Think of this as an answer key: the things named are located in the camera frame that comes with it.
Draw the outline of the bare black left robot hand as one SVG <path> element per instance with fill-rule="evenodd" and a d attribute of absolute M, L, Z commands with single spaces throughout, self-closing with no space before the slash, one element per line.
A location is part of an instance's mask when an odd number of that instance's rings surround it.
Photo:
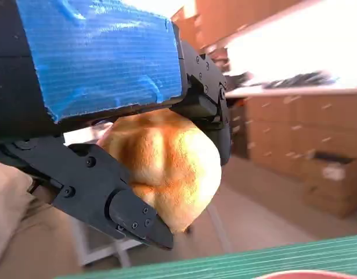
<path fill-rule="evenodd" d="M 121 1 L 0 1 L 0 163 L 35 194 L 117 239 L 170 250 L 173 235 L 129 173 L 64 133 L 162 108 L 192 120 L 230 157 L 227 82 L 170 19 Z"/>

